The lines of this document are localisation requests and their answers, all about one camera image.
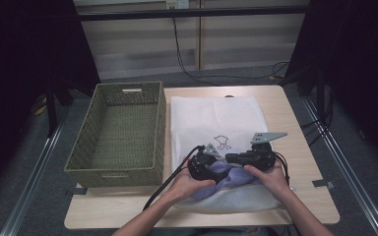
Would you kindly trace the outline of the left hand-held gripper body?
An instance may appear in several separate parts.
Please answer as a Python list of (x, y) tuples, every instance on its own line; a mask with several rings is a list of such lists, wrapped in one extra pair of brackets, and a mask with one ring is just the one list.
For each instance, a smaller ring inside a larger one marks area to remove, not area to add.
[(201, 146), (200, 150), (187, 163), (187, 168), (191, 176), (199, 181), (214, 180), (219, 183), (227, 177), (228, 172), (217, 173), (211, 166), (218, 161), (221, 155), (212, 144)]

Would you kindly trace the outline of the metal floor rail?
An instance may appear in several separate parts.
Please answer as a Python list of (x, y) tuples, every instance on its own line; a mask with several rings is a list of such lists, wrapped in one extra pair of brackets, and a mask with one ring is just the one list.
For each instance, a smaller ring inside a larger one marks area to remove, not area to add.
[(339, 166), (360, 208), (378, 236), (378, 207), (374, 204), (371, 197), (364, 189), (329, 128), (319, 121), (317, 117), (317, 108), (311, 99), (303, 98), (302, 101), (310, 117), (316, 123), (316, 128), (320, 133), (320, 137), (323, 139), (325, 146), (328, 148), (334, 161)]
[(54, 133), (46, 140), (46, 143), (38, 157), (38, 160), (32, 170), (30, 178), (23, 188), (23, 191), (13, 207), (10, 215), (8, 216), (0, 236), (17, 236), (19, 229), (23, 223), (26, 213), (31, 205), (33, 195), (40, 183), (43, 172), (48, 164), (48, 161), (53, 153), (59, 137), (63, 131), (65, 120), (62, 120), (56, 126)]

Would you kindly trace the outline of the green woven basket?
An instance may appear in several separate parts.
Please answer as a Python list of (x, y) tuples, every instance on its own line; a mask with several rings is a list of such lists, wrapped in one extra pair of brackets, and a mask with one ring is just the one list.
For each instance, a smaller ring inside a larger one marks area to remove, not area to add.
[(85, 188), (161, 184), (165, 120), (161, 82), (97, 85), (65, 171)]

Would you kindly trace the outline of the person's left hand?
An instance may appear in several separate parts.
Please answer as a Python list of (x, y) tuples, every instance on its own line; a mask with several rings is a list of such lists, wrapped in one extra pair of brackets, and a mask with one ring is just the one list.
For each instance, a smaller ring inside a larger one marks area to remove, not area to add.
[(196, 180), (194, 179), (188, 168), (184, 164), (182, 170), (176, 175), (171, 187), (166, 191), (164, 196), (176, 204), (179, 201), (185, 200), (192, 196), (195, 192), (211, 186), (215, 186), (214, 180)]

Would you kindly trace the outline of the white mesh laundry bag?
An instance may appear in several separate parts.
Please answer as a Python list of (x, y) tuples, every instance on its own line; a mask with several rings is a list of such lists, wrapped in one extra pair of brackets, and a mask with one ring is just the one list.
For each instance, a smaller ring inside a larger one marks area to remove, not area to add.
[[(174, 96), (170, 105), (170, 132), (171, 167), (175, 169), (192, 148), (208, 144), (219, 152), (218, 161), (226, 162), (227, 153), (250, 150), (253, 135), (269, 133), (269, 129), (253, 96)], [(256, 184), (221, 189), (199, 201), (190, 196), (177, 204), (185, 210), (200, 213), (253, 212), (280, 205), (260, 180)]]

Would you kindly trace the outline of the black metal stand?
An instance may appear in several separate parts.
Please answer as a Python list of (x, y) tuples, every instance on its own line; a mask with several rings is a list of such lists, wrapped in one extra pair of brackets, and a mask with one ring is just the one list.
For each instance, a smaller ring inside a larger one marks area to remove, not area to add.
[(74, 98), (69, 92), (71, 83), (61, 78), (48, 79), (45, 87), (45, 98), (47, 115), (49, 122), (49, 130), (47, 137), (50, 138), (58, 127), (57, 113), (55, 107), (55, 99), (63, 106), (73, 104)]

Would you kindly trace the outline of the dark curtain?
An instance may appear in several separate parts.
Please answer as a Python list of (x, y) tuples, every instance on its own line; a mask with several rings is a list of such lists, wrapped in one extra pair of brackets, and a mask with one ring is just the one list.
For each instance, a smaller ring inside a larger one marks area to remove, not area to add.
[(378, 148), (378, 0), (310, 0), (286, 75), (322, 77)]
[(100, 82), (74, 0), (0, 0), (0, 175), (35, 100), (73, 102)]

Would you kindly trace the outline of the black horizontal metal bar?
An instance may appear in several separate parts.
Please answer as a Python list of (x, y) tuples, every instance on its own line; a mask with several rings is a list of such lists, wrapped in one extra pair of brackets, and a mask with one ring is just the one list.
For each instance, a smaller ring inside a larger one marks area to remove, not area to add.
[(145, 20), (165, 18), (193, 18), (193, 17), (229, 17), (254, 15), (289, 15), (304, 14), (310, 11), (309, 6), (274, 6), (274, 7), (246, 7), (246, 8), (204, 8), (182, 10), (149, 10), (131, 12), (86, 12), (78, 13), (79, 21), (120, 21)]

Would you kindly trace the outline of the purple garment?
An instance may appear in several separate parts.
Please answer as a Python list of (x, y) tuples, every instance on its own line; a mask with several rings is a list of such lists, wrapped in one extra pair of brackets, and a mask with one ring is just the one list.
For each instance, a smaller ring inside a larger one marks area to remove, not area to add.
[(199, 201), (208, 198), (221, 189), (259, 183), (259, 180), (255, 176), (245, 171), (243, 168), (230, 165), (223, 161), (215, 162), (210, 169), (216, 173), (224, 173), (226, 177), (219, 181), (215, 186), (209, 186), (198, 190), (191, 196), (192, 199)]

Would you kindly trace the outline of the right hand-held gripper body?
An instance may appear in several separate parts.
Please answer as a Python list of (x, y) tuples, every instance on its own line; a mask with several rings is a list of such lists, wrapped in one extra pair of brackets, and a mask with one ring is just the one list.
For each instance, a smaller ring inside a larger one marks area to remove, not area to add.
[(255, 133), (250, 141), (251, 149), (245, 152), (247, 163), (261, 171), (272, 169), (278, 160), (284, 168), (287, 163), (284, 157), (273, 151), (270, 141), (282, 138), (286, 133)]

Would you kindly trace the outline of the person's right hand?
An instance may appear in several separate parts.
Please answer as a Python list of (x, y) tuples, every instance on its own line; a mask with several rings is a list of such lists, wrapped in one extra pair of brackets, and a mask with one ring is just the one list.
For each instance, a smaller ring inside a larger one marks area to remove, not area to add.
[(282, 165), (278, 161), (272, 169), (266, 172), (263, 172), (252, 165), (245, 165), (244, 169), (259, 178), (274, 198), (281, 203), (285, 203), (292, 195), (292, 191), (284, 178)]

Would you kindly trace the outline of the yellow floor object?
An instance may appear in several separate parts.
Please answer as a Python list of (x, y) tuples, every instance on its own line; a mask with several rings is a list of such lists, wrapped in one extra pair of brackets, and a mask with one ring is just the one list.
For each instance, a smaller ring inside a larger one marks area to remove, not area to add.
[(31, 114), (33, 116), (38, 116), (43, 113), (46, 108), (47, 99), (44, 94), (40, 95), (34, 102), (31, 108)]

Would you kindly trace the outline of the white wall outlet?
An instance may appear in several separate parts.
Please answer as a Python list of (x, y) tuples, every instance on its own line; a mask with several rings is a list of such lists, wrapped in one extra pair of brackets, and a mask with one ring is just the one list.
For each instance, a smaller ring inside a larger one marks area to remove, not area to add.
[(165, 3), (168, 10), (189, 8), (189, 0), (165, 0)]

